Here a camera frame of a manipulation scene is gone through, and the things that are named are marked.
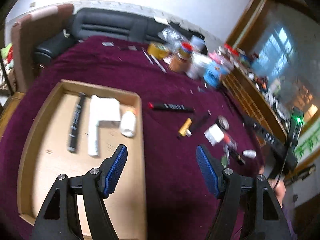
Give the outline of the person right hand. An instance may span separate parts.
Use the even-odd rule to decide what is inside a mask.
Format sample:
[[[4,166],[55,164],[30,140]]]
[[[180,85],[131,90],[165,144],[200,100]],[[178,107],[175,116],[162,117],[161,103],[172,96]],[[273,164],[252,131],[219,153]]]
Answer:
[[[270,187],[272,187],[274,194],[279,202],[279,205],[281,208],[283,208],[283,200],[286,193],[286,187],[284,184],[283,179],[280,176],[277,176],[275,179],[268,179],[268,182],[270,184]]]

